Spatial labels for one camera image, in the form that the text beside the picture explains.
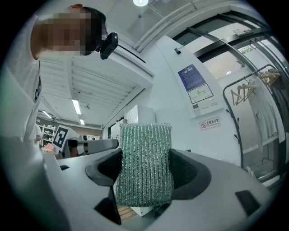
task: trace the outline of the no smoking sign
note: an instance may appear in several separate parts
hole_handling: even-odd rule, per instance
[[[206,128],[207,124],[206,123],[201,123],[201,128]]]
[[[207,130],[211,128],[216,128],[221,126],[221,121],[219,117],[214,117],[212,119],[204,120],[200,122],[200,129]]]

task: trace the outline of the black camera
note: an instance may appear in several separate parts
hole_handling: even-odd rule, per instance
[[[106,60],[111,53],[117,48],[118,46],[118,35],[115,32],[112,32],[108,35],[105,41],[100,48],[100,57],[102,60]]]

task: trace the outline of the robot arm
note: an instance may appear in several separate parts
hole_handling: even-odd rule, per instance
[[[63,158],[70,158],[115,149],[119,143],[117,139],[82,140],[73,129],[59,125],[52,145]]]

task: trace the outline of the white t-shirt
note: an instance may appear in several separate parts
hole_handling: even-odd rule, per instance
[[[34,102],[33,110],[28,118],[23,140],[34,140],[36,116],[41,101],[42,84],[40,79],[40,62],[31,53],[30,38],[37,20],[32,16],[22,27],[15,38],[6,58],[6,64],[17,83]]]
[[[35,130],[35,134],[36,134],[36,136],[38,136],[38,135],[42,135],[42,132],[41,132],[41,129],[40,129],[40,127],[38,126],[38,125],[35,125],[36,126],[36,130]]]

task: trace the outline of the person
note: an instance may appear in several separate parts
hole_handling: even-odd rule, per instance
[[[39,141],[42,140],[42,132],[37,124],[35,124],[35,136],[35,143],[39,145]]]
[[[106,39],[106,17],[100,11],[76,4],[52,18],[39,21],[33,15],[23,26],[6,57],[5,64],[16,82],[33,103],[22,141],[35,140],[35,124],[42,98],[41,64],[45,51],[89,55]]]

